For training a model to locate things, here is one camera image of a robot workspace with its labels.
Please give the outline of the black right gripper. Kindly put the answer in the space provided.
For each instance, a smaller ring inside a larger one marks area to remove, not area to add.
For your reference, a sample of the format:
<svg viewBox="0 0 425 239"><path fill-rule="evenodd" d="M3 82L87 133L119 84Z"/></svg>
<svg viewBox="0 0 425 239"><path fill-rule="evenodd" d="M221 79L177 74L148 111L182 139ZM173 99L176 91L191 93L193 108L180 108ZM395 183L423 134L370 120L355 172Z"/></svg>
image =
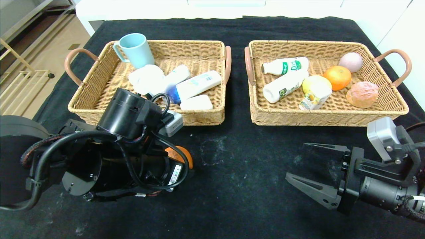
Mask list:
<svg viewBox="0 0 425 239"><path fill-rule="evenodd" d="M344 160L344 179L339 192L325 185L292 173L286 180L305 195L328 210L349 215L357 201L363 201L393 214L399 214L402 206L402 186L387 167L364 157L365 150L344 145L305 142L307 155L320 160Z"/></svg>

